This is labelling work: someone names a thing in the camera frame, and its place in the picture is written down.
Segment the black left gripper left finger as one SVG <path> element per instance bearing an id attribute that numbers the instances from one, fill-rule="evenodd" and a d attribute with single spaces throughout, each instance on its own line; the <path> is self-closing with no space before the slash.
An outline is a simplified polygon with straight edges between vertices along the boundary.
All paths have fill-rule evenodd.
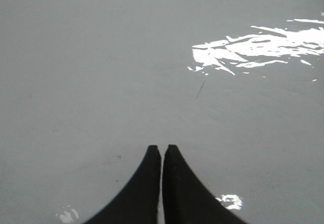
<path id="1" fill-rule="evenodd" d="M 158 147 L 150 145 L 123 189 L 86 223 L 157 223 L 160 171 Z"/>

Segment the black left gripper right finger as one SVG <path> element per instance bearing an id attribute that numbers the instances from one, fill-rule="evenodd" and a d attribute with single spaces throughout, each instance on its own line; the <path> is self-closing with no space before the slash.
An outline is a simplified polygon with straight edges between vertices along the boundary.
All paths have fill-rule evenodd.
<path id="1" fill-rule="evenodd" d="M 165 223 L 245 223 L 215 199 L 176 145 L 165 153 L 162 197 Z"/>

